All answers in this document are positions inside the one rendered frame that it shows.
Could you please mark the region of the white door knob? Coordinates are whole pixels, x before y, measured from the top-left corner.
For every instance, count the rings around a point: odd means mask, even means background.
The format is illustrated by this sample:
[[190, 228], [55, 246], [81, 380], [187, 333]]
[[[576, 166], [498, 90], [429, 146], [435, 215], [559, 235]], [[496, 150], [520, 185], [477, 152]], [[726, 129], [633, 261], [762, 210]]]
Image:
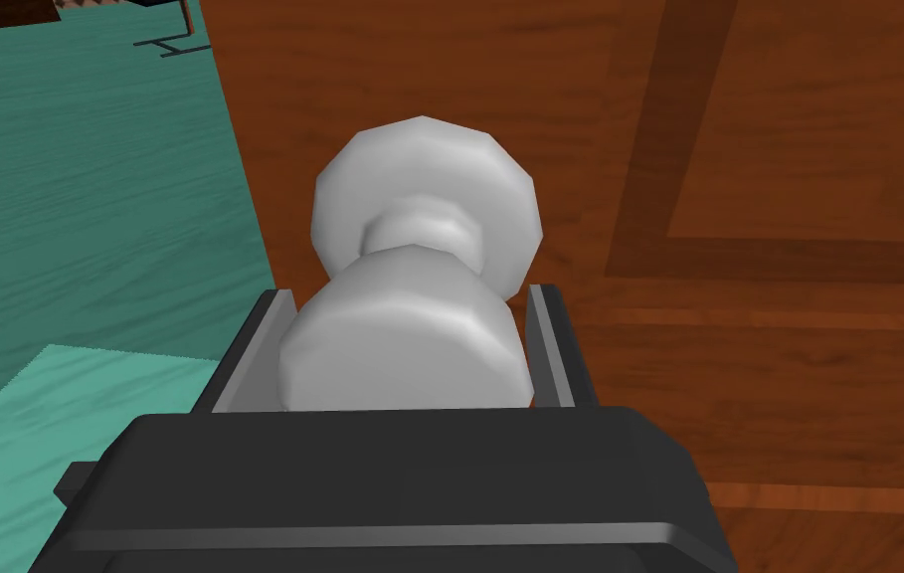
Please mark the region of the white door knob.
[[281, 340], [282, 408], [529, 406], [507, 302], [542, 238], [533, 179], [491, 135], [426, 116], [357, 133], [316, 179], [328, 282]]

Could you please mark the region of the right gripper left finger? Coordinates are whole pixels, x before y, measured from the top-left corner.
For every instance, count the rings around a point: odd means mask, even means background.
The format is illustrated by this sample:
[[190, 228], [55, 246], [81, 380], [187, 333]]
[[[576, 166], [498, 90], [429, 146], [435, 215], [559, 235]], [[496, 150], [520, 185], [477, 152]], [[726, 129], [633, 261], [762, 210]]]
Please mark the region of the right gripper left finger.
[[191, 411], [280, 412], [280, 343], [295, 317], [290, 290], [260, 294]]

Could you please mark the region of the brown wooden door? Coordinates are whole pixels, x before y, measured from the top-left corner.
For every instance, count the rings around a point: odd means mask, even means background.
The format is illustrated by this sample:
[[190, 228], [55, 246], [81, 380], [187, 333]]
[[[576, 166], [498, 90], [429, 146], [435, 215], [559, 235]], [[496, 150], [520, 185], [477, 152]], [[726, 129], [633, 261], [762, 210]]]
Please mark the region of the brown wooden door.
[[904, 573], [904, 0], [200, 0], [275, 283], [427, 115], [533, 177], [529, 280], [693, 455], [742, 573]]

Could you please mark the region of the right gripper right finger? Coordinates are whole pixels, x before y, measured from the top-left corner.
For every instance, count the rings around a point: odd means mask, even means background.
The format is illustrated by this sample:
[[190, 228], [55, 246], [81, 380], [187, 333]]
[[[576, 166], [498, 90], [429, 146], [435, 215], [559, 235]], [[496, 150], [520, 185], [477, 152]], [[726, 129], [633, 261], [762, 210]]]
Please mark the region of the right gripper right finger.
[[535, 407], [601, 405], [567, 305], [554, 285], [528, 288], [526, 352]]

